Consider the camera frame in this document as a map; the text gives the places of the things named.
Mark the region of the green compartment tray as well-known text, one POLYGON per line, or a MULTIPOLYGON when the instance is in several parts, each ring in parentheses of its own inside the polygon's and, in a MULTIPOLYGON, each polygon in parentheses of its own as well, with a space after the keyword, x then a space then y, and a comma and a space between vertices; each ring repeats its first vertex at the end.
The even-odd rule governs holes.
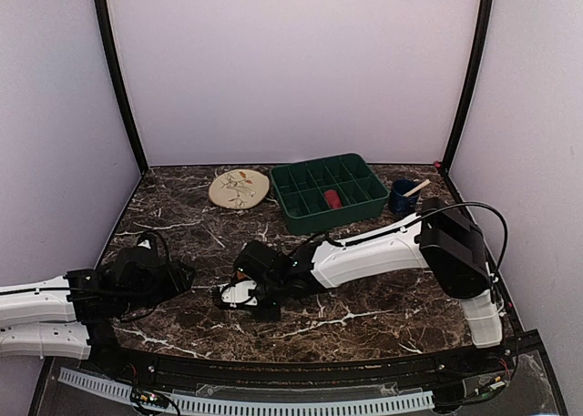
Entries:
POLYGON ((383 182, 355 153, 277 166, 270 179, 292 235, 377 218, 389 197, 383 182))

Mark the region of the maroon purple striped sock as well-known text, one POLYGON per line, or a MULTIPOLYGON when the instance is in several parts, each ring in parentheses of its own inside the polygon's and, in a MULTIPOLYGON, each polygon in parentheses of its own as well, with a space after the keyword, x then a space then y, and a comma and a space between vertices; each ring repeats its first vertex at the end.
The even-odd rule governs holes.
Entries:
POLYGON ((331 209, 339 209, 343 207, 340 195, 335 189, 327 189, 323 192, 324 199, 331 209))

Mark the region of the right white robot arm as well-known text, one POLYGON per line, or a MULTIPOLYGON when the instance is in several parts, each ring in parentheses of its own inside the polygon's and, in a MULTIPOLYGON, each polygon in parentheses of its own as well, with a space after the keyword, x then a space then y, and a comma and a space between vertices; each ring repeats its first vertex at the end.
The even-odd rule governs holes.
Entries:
POLYGON ((428 269, 442 291, 460 302, 474 344, 465 366, 483 374, 498 362, 503 339, 497 275, 482 229, 462 208, 429 198, 420 211, 386 227, 338 240, 311 236, 289 253, 253 240, 235 259, 230 282, 219 287, 218 304, 278 320, 289 299, 398 270, 428 269))

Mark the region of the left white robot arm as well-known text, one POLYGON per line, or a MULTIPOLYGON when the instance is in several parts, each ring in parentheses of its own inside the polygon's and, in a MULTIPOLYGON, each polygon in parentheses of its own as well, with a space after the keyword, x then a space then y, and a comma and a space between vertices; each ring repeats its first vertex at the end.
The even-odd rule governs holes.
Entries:
POLYGON ((128 369, 111 320, 140 320, 190 291, 196 270, 171 257, 155 231, 141 233, 94 269, 1 289, 2 356, 90 357, 109 376, 128 369))

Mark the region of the beige floral plate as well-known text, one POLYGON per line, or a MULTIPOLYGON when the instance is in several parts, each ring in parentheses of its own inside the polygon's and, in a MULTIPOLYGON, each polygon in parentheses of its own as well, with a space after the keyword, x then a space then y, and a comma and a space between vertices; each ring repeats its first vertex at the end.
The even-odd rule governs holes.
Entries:
POLYGON ((213 180, 209 187, 209 199, 222 208, 249 209, 259 205, 270 188, 270 180, 261 172, 237 168, 213 180))

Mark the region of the small circuit board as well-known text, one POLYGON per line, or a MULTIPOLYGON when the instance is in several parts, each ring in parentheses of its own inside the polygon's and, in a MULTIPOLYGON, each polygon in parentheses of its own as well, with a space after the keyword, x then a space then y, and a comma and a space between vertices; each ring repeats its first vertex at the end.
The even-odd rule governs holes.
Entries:
POLYGON ((133 388, 130 392, 129 399, 139 410, 162 411, 169 407, 168 399, 155 391, 133 388))

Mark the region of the dark blue mug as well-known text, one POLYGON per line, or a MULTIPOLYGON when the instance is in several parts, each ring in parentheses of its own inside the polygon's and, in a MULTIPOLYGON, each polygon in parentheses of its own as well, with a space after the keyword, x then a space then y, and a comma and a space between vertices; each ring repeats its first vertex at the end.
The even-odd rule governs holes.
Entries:
POLYGON ((388 208, 394 215, 404 217, 415 213, 420 192, 417 191, 408 197, 405 194, 416 186, 416 182, 406 178, 397 179, 393 182, 389 194, 388 208))

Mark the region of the wooden stick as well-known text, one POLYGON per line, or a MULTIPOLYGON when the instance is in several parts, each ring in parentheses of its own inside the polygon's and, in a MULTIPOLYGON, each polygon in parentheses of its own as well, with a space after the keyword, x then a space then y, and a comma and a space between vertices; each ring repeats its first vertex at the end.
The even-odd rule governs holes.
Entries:
POLYGON ((418 193, 423 188, 427 187, 430 183, 431 183, 431 181, 429 179, 426 179, 423 182, 421 182, 420 184, 416 185, 414 188, 408 190, 406 193, 403 194, 403 196, 406 198, 409 198, 412 195, 418 193))

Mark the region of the left black frame post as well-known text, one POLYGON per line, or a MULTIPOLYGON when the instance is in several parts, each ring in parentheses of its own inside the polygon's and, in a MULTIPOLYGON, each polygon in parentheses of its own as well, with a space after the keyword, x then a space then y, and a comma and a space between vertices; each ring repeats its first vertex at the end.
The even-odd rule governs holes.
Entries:
POLYGON ((107 69, 118 104, 118 110, 122 119, 128 143, 133 157, 138 166, 140 175, 143 176, 149 169, 148 161, 142 143, 138 135, 138 128, 131 111, 128 93, 116 48, 113 25, 109 13, 107 0, 93 0, 97 16, 97 24, 101 37, 101 43, 106 58, 107 69))

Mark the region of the black frame post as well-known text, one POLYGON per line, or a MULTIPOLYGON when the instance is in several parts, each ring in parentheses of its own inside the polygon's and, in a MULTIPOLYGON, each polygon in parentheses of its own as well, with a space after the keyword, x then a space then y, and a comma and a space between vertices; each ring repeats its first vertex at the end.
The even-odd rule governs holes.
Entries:
POLYGON ((468 58, 467 69, 465 71, 465 79, 455 112, 450 136, 445 146, 443 159, 441 160, 441 171, 443 176, 449 174, 464 132, 465 123, 475 92, 478 74, 482 62, 482 56, 486 45, 486 37, 493 2, 494 0, 479 0, 475 32, 471 45, 470 55, 468 58))
POLYGON ((149 169, 148 161, 142 143, 138 135, 138 128, 131 111, 128 93, 116 48, 113 25, 109 13, 107 0, 93 0, 97 16, 97 24, 101 37, 101 43, 106 58, 107 69, 118 104, 118 110, 122 119, 128 143, 133 157, 138 166, 140 175, 143 176, 149 169))

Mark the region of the black front rail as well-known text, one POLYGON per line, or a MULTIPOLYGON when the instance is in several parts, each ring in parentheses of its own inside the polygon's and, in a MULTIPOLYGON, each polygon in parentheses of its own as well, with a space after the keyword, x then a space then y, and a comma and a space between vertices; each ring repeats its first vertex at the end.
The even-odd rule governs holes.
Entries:
POLYGON ((509 370, 516 376, 523 357, 545 354, 537 331, 508 338, 503 345, 485 350, 460 347, 411 356, 331 363, 253 363, 199 360, 153 352, 101 350, 86 361, 53 358, 43 367, 43 380, 57 380, 69 368, 99 380, 118 380, 162 391, 194 391, 208 385, 259 389, 316 389, 394 383, 401 390, 453 387, 462 380, 509 370))

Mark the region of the right black frame post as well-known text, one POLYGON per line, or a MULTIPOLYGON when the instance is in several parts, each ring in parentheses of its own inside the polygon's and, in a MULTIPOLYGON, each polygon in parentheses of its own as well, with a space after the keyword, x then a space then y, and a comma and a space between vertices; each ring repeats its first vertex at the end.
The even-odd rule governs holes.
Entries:
POLYGON ((475 32, 471 45, 470 55, 468 58, 467 69, 465 71, 465 79, 455 112, 450 136, 445 146, 443 159, 441 160, 441 171, 443 176, 449 174, 464 132, 465 123, 475 92, 478 74, 482 62, 482 56, 486 45, 486 37, 493 2, 494 0, 479 0, 475 32))

